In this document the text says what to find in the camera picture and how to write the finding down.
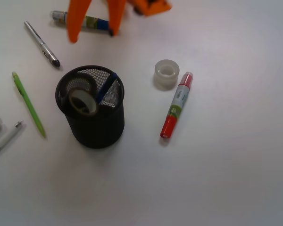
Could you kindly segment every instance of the silver pen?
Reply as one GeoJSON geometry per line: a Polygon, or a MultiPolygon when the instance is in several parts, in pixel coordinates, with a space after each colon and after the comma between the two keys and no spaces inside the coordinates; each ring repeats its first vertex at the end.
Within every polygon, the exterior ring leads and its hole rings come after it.
{"type": "Polygon", "coordinates": [[[28,23],[28,21],[24,22],[24,25],[27,27],[28,31],[32,34],[34,39],[38,42],[43,54],[46,56],[46,58],[55,66],[60,67],[60,62],[56,58],[56,56],[53,54],[53,52],[48,48],[48,46],[45,44],[45,42],[41,39],[41,37],[38,35],[38,33],[33,29],[33,27],[28,23]]]}

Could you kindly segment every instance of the white pen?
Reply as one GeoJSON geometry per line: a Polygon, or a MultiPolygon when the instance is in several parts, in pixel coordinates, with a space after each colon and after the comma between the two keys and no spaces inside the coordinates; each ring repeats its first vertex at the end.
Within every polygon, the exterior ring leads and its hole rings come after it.
{"type": "Polygon", "coordinates": [[[22,128],[22,122],[23,120],[17,122],[13,128],[7,132],[6,134],[4,134],[1,138],[0,138],[0,150],[1,148],[7,144],[10,139],[22,128]]]}

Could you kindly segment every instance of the marker label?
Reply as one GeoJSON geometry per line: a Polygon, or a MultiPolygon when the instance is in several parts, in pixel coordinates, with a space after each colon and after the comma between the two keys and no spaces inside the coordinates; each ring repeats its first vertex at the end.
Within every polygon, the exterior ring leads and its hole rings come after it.
{"type": "Polygon", "coordinates": [[[168,116],[174,116],[176,119],[179,118],[185,100],[188,97],[189,91],[189,87],[185,85],[179,85],[177,87],[176,93],[171,103],[171,107],[168,112],[168,116]]]}

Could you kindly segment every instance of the red marker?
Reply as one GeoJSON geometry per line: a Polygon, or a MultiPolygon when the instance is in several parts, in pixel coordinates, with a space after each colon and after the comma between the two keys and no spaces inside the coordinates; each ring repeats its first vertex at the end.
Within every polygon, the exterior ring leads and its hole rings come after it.
{"type": "Polygon", "coordinates": [[[171,103],[168,115],[166,116],[164,127],[160,133],[162,138],[171,137],[174,127],[183,109],[184,102],[188,97],[192,81],[193,74],[191,72],[184,74],[183,78],[181,79],[171,103]]]}

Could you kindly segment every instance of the green pencil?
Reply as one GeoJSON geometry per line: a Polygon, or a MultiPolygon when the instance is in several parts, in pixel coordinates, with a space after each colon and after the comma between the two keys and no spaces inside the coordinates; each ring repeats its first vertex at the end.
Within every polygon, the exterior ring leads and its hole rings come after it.
{"type": "Polygon", "coordinates": [[[42,126],[42,123],[41,123],[41,121],[40,121],[36,111],[34,110],[33,105],[30,102],[30,100],[28,98],[28,95],[25,92],[25,89],[24,89],[24,87],[23,87],[23,85],[22,85],[22,83],[21,83],[17,73],[13,72],[12,74],[13,74],[14,82],[15,82],[18,90],[19,90],[19,93],[23,96],[23,99],[24,99],[24,101],[25,101],[25,103],[27,105],[27,108],[28,108],[30,114],[33,117],[34,122],[36,123],[36,125],[38,127],[38,130],[40,131],[40,133],[42,134],[43,137],[46,137],[45,130],[44,130],[43,126],[42,126]]]}

